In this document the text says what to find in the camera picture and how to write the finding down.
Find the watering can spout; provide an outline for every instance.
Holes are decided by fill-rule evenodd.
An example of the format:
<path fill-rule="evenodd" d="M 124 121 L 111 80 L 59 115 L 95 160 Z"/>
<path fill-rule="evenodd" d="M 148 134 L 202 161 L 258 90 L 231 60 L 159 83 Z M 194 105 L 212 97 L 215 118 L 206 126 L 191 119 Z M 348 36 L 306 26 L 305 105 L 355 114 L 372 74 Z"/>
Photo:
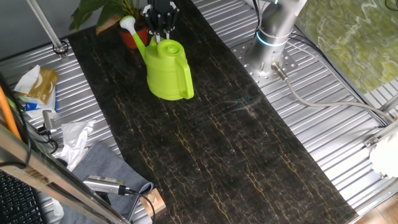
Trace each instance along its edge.
<path fill-rule="evenodd" d="M 123 29 L 127 29 L 130 34 L 132 35 L 132 38 L 134 39 L 137 48 L 139 50 L 139 53 L 141 54 L 142 58 L 145 61 L 145 45 L 142 43 L 142 40 L 139 38 L 135 28 L 134 24 L 136 23 L 136 20 L 132 16 L 125 16 L 120 20 L 120 26 Z"/>

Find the metal grating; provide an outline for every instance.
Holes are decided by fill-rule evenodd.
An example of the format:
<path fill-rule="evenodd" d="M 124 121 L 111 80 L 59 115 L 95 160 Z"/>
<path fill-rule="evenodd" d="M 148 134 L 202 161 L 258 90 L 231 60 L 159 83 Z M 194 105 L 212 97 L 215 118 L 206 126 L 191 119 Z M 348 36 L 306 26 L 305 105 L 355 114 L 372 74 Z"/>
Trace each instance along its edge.
<path fill-rule="evenodd" d="M 393 96 L 398 94 L 398 78 L 383 85 L 380 88 L 373 90 L 370 93 L 365 94 L 365 97 L 373 104 L 374 107 L 380 108 L 382 105 L 387 103 Z M 393 117 L 398 117 L 398 106 L 389 111 L 389 114 Z"/>
<path fill-rule="evenodd" d="M 254 37 L 256 13 L 243 0 L 193 2 L 232 51 Z M 349 85 L 318 60 L 323 59 L 316 51 L 300 41 L 289 42 L 317 56 L 286 45 L 298 64 L 289 78 L 301 97 L 319 103 L 358 101 Z M 280 79 L 259 84 L 274 109 L 359 215 L 398 191 L 395 178 L 382 179 L 371 169 L 363 142 L 379 131 L 380 123 L 366 110 L 352 106 L 308 107 L 297 102 Z"/>
<path fill-rule="evenodd" d="M 40 65 L 54 69 L 59 75 L 55 94 L 59 107 L 57 114 L 54 115 L 57 127 L 57 132 L 53 134 L 54 140 L 59 145 L 63 144 L 61 124 L 86 121 L 92 118 L 96 120 L 96 123 L 88 136 L 86 146 L 90 147 L 95 142 L 102 142 L 120 155 L 120 150 L 71 47 L 68 56 L 68 59 L 61 60 L 58 55 L 54 54 L 52 46 L 49 45 L 0 62 L 0 72 L 10 88 L 14 89 L 21 76 L 30 67 Z M 29 122 L 36 128 L 41 127 L 43 117 L 29 119 Z"/>

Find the wooden block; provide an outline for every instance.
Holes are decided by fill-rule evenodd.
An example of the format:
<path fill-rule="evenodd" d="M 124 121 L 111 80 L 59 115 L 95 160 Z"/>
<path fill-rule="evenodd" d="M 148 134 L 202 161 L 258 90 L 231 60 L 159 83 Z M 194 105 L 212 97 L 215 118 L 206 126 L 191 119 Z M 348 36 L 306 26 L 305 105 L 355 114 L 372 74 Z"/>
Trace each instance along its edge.
<path fill-rule="evenodd" d="M 398 215 L 398 201 L 393 196 L 377 206 L 377 210 L 383 218 L 387 218 L 391 215 Z"/>
<path fill-rule="evenodd" d="M 355 224 L 388 224 L 377 209 L 370 210 L 364 217 Z"/>
<path fill-rule="evenodd" d="M 163 213 L 166 210 L 166 204 L 164 203 L 162 197 L 160 196 L 159 191 L 157 189 L 151 190 L 146 197 L 152 202 L 154 206 L 155 213 L 158 215 L 159 213 Z M 140 198 L 142 205 L 144 206 L 145 211 L 148 213 L 150 217 L 154 216 L 154 211 L 150 206 L 149 202 L 143 198 Z"/>

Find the watering can handle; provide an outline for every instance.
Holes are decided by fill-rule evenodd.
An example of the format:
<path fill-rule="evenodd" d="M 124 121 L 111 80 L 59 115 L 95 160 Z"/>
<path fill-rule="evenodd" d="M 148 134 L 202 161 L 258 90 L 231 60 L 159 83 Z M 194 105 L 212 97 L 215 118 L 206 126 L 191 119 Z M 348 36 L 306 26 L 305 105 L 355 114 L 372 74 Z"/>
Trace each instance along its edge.
<path fill-rule="evenodd" d="M 187 61 L 183 60 L 180 57 L 176 57 L 177 64 L 182 68 L 182 74 L 178 74 L 179 76 L 183 77 L 184 84 L 185 84 L 185 92 L 180 90 L 180 93 L 185 99 L 190 99 L 193 97 L 193 85 L 192 85 L 192 78 L 191 78 L 191 70 L 189 69 L 189 65 Z"/>

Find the green leaf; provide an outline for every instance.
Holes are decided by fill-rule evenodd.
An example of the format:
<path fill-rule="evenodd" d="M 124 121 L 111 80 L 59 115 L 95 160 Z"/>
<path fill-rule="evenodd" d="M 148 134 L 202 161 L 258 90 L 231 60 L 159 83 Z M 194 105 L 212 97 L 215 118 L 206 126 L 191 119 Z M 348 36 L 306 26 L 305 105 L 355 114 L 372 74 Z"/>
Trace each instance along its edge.
<path fill-rule="evenodd" d="M 102 8 L 97 22 L 97 34 L 115 25 L 123 17 L 122 5 L 116 1 L 109 1 Z"/>
<path fill-rule="evenodd" d="M 81 0 L 79 4 L 79 11 L 82 14 L 94 12 L 95 10 L 104 6 L 108 0 Z"/>
<path fill-rule="evenodd" d="M 75 12 L 74 12 L 74 13 L 72 14 L 72 16 L 71 16 L 71 18 L 73 19 L 73 22 L 72 22 L 72 23 L 70 24 L 70 26 L 69 26 L 69 31 L 71 31 L 71 30 L 73 30 L 73 29 L 78 30 L 79 27 L 80 27 L 84 22 L 86 22 L 88 18 L 91 17 L 91 15 L 92 15 L 91 12 L 86 13 L 86 14 L 83 15 L 82 13 L 80 13 L 79 8 L 77 8 L 77 9 L 75 10 Z"/>

